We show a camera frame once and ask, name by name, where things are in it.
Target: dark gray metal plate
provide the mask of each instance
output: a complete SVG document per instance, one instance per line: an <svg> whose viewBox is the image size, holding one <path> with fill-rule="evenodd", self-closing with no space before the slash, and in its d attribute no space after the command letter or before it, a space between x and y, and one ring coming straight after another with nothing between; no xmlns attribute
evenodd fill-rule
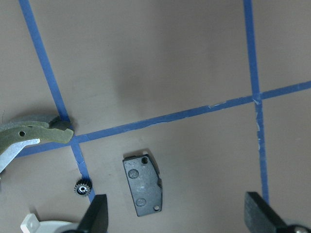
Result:
<svg viewBox="0 0 311 233"><path fill-rule="evenodd" d="M148 154L123 160L137 216L162 210L162 183Z"/></svg>

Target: black gear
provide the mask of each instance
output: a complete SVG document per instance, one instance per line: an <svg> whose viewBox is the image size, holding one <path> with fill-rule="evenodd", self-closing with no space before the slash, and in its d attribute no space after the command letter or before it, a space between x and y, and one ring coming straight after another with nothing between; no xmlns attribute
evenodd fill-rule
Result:
<svg viewBox="0 0 311 233"><path fill-rule="evenodd" d="M92 181L81 179L76 183L74 187L74 192L82 197L86 197L91 192L91 189L92 189Z"/></svg>

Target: screw hole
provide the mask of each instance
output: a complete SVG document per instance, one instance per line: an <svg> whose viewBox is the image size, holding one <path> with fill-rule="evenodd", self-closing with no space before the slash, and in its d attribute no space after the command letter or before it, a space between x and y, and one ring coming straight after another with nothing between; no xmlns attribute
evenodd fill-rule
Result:
<svg viewBox="0 0 311 233"><path fill-rule="evenodd" d="M143 164L147 164L147 163L148 163L148 158L147 158L147 157L143 157L143 158L141 159L141 162L142 162Z"/></svg>

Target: white plastic part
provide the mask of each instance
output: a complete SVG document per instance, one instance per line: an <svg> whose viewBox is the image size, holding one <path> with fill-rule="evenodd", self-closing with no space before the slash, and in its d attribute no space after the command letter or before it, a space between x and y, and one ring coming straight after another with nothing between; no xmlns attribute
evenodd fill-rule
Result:
<svg viewBox="0 0 311 233"><path fill-rule="evenodd" d="M23 233L62 233L67 230L75 230L78 223L63 221L39 222L34 214L28 214L20 225Z"/></svg>

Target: curved metal tool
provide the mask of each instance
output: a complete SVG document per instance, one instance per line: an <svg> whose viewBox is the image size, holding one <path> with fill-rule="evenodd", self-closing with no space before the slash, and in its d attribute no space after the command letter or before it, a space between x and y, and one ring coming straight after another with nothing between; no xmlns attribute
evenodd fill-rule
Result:
<svg viewBox="0 0 311 233"><path fill-rule="evenodd" d="M38 144L40 140L68 143L73 130L70 122L55 115L33 115L16 119L0 126L0 172L27 145Z"/></svg>

